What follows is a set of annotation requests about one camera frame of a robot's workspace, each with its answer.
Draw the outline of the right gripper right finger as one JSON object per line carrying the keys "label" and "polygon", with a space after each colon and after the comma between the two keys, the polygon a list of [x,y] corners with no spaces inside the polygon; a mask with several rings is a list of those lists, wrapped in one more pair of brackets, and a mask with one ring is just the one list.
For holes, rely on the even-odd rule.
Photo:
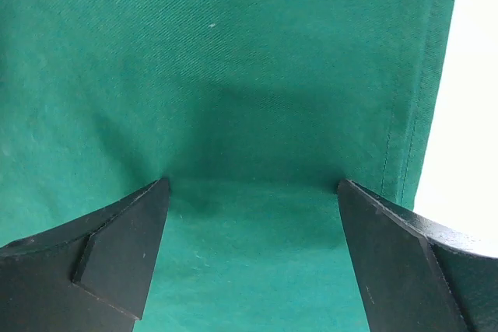
{"label": "right gripper right finger", "polygon": [[497,247],[341,180],[338,206],[372,331],[495,331]]}

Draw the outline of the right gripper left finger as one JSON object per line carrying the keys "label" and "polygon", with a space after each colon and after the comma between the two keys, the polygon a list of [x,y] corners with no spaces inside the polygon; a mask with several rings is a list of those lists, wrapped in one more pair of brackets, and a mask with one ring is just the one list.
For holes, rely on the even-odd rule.
{"label": "right gripper left finger", "polygon": [[1,248],[3,331],[131,331],[143,317],[170,202],[161,178]]}

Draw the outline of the green surgical cloth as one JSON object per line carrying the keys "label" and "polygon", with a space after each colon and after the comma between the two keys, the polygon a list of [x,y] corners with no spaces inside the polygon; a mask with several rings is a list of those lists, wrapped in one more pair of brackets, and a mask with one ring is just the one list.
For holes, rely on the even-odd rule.
{"label": "green surgical cloth", "polygon": [[159,179],[139,331],[365,331],[342,178],[411,208],[454,0],[1,0],[1,241]]}

